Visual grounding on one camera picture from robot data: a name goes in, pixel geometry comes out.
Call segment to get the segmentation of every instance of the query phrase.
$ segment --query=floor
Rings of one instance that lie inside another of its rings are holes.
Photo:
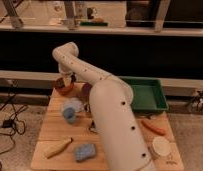
[[[185,111],[184,103],[169,102],[169,104],[168,117],[177,140],[185,171],[203,171],[203,112],[189,114]],[[47,106],[28,105],[28,109],[19,115],[19,119],[25,121],[27,129],[24,135],[14,137],[16,147],[0,158],[3,171],[31,171],[30,162],[46,108]],[[0,112],[0,125],[12,113],[12,106],[7,105]],[[0,137],[0,152],[9,146],[11,146],[9,137]]]

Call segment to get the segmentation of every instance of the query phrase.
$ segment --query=blue cup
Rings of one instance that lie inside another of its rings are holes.
[[[65,108],[62,115],[69,124],[73,124],[76,120],[75,109],[72,107]]]

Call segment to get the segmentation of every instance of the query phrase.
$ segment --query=desk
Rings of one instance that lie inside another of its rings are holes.
[[[68,98],[80,97],[82,85],[77,83],[74,90],[68,95]],[[85,112],[80,112],[77,114],[76,122],[73,125],[67,124],[61,114],[61,106],[66,100],[66,97],[60,96],[55,90],[53,91],[38,137],[31,168],[34,170],[107,171],[108,166],[99,137],[97,134],[91,133],[88,130],[92,118]],[[150,146],[153,138],[157,135],[142,126],[142,119],[144,118],[137,118],[136,120],[139,122],[147,145]],[[170,141],[172,148],[171,157],[163,157],[154,161],[157,170],[183,171],[184,166],[166,113],[163,112],[156,116],[151,122],[167,130],[165,137]],[[59,139],[68,137],[73,137],[74,142],[64,152],[50,159],[44,157],[44,150],[48,146],[56,143]],[[82,163],[76,163],[74,148],[84,143],[94,143],[96,145],[97,155]]]

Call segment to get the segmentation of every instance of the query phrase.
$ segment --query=blue cloth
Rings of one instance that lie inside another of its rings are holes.
[[[96,149],[94,144],[83,144],[75,148],[75,159],[77,162],[94,157],[95,155]]]
[[[75,109],[72,107],[65,108],[62,115],[69,124],[73,124],[76,120]]]

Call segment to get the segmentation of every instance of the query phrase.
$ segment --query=white cup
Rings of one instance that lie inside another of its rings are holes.
[[[155,137],[149,150],[154,160],[159,157],[166,157],[171,153],[170,142],[165,137]]]

